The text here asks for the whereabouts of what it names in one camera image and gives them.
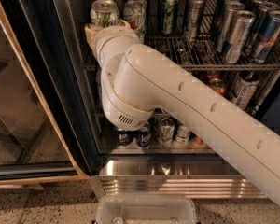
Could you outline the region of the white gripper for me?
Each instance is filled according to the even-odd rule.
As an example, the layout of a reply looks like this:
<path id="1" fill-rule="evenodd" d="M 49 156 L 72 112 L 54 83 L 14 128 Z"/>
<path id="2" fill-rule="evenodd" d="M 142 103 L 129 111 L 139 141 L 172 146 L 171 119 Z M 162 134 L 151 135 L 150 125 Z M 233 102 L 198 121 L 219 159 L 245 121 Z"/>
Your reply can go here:
<path id="1" fill-rule="evenodd" d="M 137 34 L 125 20 L 119 20 L 117 26 L 103 29 L 88 23 L 84 31 L 87 43 L 101 68 L 111 59 L 121 58 L 131 45 L 139 43 Z"/>

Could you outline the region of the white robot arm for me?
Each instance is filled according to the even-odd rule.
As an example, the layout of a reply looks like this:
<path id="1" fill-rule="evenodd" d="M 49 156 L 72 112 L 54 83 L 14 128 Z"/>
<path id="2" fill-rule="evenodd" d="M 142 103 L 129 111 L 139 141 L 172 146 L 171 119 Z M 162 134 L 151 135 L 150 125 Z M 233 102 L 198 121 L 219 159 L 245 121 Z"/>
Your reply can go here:
<path id="1" fill-rule="evenodd" d="M 102 105 L 112 124 L 136 131 L 160 108 L 280 206 L 280 135 L 141 44 L 127 24 L 87 24 L 84 31 L 101 67 Z"/>

